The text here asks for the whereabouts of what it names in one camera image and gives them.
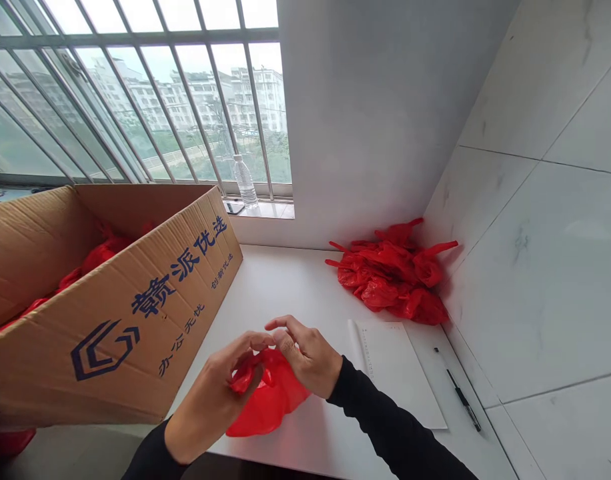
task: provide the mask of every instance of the blue logo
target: blue logo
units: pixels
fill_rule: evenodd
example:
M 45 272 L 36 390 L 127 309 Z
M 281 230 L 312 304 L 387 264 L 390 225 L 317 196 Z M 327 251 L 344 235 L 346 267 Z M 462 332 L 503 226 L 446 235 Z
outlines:
M 104 321 L 92 330 L 92 332 L 72 350 L 70 355 L 72 356 L 72 365 L 74 365 L 74 374 L 78 381 L 87 380 L 104 373 L 115 371 L 130 354 L 134 345 L 139 343 L 139 327 L 128 327 L 123 330 L 124 335 L 120 335 L 115 340 L 116 343 L 125 343 L 125 353 L 117 360 L 111 357 L 102 359 L 97 358 L 97 352 L 95 351 L 97 345 L 107 337 L 107 334 L 110 333 L 120 321 L 120 319 L 113 323 L 110 323 L 110 320 Z M 87 364 L 89 365 L 88 371 L 85 371 L 83 366 L 83 356 L 87 358 Z

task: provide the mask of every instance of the plastic water bottle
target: plastic water bottle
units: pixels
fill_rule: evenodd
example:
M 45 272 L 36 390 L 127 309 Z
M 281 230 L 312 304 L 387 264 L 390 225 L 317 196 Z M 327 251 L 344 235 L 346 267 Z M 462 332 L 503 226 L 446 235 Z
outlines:
M 245 208 L 256 208 L 259 206 L 257 200 L 257 192 L 254 189 L 254 183 L 252 181 L 252 174 L 247 168 L 247 165 L 243 162 L 241 155 L 234 156 L 234 177 L 237 179 L 239 185 L 239 192 L 241 192 L 241 198 Z

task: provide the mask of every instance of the black sleeve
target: black sleeve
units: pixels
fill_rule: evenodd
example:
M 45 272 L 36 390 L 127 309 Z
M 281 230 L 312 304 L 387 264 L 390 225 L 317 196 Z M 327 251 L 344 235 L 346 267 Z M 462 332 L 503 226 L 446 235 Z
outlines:
M 374 451 L 400 479 L 476 480 L 430 430 L 378 391 L 346 357 L 328 402 L 342 407 L 346 417 L 358 420 Z
M 121 480 L 178 480 L 187 469 L 167 451 L 163 433 L 167 420 L 147 434 Z

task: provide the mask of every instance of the sky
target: sky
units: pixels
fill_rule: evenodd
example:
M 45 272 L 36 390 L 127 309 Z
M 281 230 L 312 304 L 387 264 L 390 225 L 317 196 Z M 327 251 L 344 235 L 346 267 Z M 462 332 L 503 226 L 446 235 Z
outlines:
M 74 0 L 45 0 L 65 33 L 90 33 Z M 152 0 L 119 0 L 125 16 L 134 31 L 163 31 Z M 193 0 L 159 0 L 165 22 L 172 31 L 200 30 Z M 112 0 L 82 0 L 96 30 L 100 33 L 125 32 Z M 242 0 L 246 27 L 277 27 L 275 0 Z M 238 29 L 239 18 L 235 0 L 199 0 L 207 29 Z M 217 68 L 229 73 L 232 67 L 245 67 L 243 45 L 214 45 L 212 47 Z M 94 57 L 102 57 L 98 48 L 78 49 L 86 67 L 93 65 Z M 207 51 L 203 45 L 177 47 L 183 69 L 188 72 L 211 71 Z M 111 55 L 121 58 L 126 65 L 145 75 L 135 50 L 131 47 L 110 49 Z M 170 72 L 176 69 L 168 47 L 143 47 L 143 56 L 159 81 L 169 82 Z M 282 72 L 278 43 L 253 43 L 250 57 L 254 68 L 264 66 Z

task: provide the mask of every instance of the floor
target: floor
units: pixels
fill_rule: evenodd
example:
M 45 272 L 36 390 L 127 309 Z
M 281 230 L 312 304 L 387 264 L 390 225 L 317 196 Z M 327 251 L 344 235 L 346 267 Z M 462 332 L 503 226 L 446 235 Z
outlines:
M 223 457 L 206 453 L 199 457 L 185 472 L 182 480 L 222 479 L 263 479 L 263 480 L 325 480 L 329 477 L 312 475 L 261 463 Z
M 141 438 L 100 427 L 50 427 L 36 436 L 5 469 L 23 480 L 119 480 Z M 325 480 L 328 477 L 206 453 L 183 480 Z

